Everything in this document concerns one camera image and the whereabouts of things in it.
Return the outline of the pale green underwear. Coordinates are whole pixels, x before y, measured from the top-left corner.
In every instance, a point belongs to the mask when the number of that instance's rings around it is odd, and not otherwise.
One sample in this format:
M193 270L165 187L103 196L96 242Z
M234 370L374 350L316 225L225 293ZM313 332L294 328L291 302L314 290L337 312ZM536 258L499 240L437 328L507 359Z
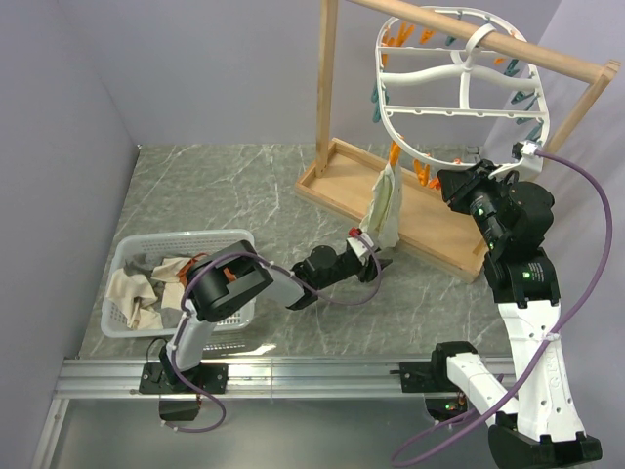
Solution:
M372 188L372 198L359 224L381 249L393 248L399 242L401 192L400 169L388 163Z

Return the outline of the white oval clip hanger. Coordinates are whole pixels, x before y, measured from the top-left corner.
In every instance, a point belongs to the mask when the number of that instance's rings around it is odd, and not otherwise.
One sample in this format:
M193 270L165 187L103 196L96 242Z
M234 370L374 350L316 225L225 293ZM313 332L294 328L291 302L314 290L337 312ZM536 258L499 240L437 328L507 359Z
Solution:
M438 6L429 6L427 9L450 19L460 20L469 16L481 20L482 25L470 38L465 40L465 45L462 48L454 46L457 39L452 35L445 40L443 46L432 48L427 45L429 38L434 33L432 29L426 27L419 44L412 46L406 42L415 29L414 24L396 17L390 17L384 22L375 42L376 84L371 95L371 101L376 98L380 100L382 111L380 122L384 125L393 142L396 142L401 150L405 151L413 160L418 159L421 163L429 164L435 169L459 171L468 168L469 165L464 162L450 162L440 159L407 143L395 128L393 118L398 115L496 118L513 120L516 124L520 118L543 118L549 125L550 133L550 115L537 67L530 64L527 67L527 74L522 75L517 59L509 59L508 66L504 71L499 71L493 65L487 66L480 62L481 59L493 58L493 60L498 60L500 58L498 53L482 47L482 41L488 34L506 32L512 38L520 41L525 40L524 36L507 21L492 16L486 11L474 8L454 9ZM447 62L436 66L421 67L413 71L395 72L388 70L390 56L419 60L446 59ZM457 86L449 89L453 99L450 106L409 106L392 104L389 101L389 87L408 87L419 91L425 85L451 79L457 82ZM540 97L529 110L510 107L502 109L473 107L471 105L471 85L475 80L512 91L514 95L518 91L536 91Z

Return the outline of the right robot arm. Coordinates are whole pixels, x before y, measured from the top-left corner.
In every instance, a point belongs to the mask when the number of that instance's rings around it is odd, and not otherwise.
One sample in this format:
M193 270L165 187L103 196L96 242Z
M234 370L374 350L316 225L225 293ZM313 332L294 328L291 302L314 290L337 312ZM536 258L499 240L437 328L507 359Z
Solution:
M488 445L500 468L567 468L603 457L599 439L589 435L568 385L561 330L581 309L604 271L612 232L590 284L573 307L561 311L553 263L541 243L554 216L553 196L520 179L516 170L498 178L485 160L464 171L441 170L443 201L452 211L476 221L488 251L484 270L511 343L516 376L506 389L489 372L468 342L440 343L430 375L441 390L456 388L478 417L435 448L409 460L394 455L395 468L420 464L467 436L488 428Z

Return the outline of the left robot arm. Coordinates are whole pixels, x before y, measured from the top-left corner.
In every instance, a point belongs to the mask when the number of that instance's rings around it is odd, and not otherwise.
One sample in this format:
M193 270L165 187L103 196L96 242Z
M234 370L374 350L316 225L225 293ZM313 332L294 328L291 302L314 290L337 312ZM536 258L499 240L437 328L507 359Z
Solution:
M360 300L338 300L323 290L350 277L379 287L381 273L392 263L379 258L379 251L368 234L357 231L347 239L344 252L320 245L290 269L262 258L246 240L200 258L185 274L182 315L174 335L162 346L156 362L146 362L139 392L223 394L228 367L202 361L203 349L218 322L233 317L259 296L291 311L304 310L320 298L343 306L362 305L374 294Z

